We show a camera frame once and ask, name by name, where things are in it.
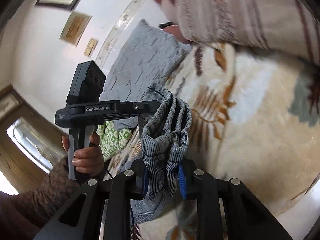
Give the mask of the person's left forearm sleeve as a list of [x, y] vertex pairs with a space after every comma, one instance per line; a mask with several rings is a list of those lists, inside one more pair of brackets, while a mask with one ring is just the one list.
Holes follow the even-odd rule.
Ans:
[[1, 192], [1, 239], [34, 239], [80, 185], [68, 179], [64, 157], [38, 188], [12, 196]]

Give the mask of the person's left hand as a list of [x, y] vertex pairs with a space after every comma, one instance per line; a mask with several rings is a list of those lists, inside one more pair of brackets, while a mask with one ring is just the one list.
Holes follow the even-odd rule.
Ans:
[[85, 180], [98, 176], [104, 168], [104, 159], [99, 146], [100, 137], [93, 133], [89, 137], [90, 144], [87, 148], [76, 150], [71, 161], [75, 168], [77, 180]]

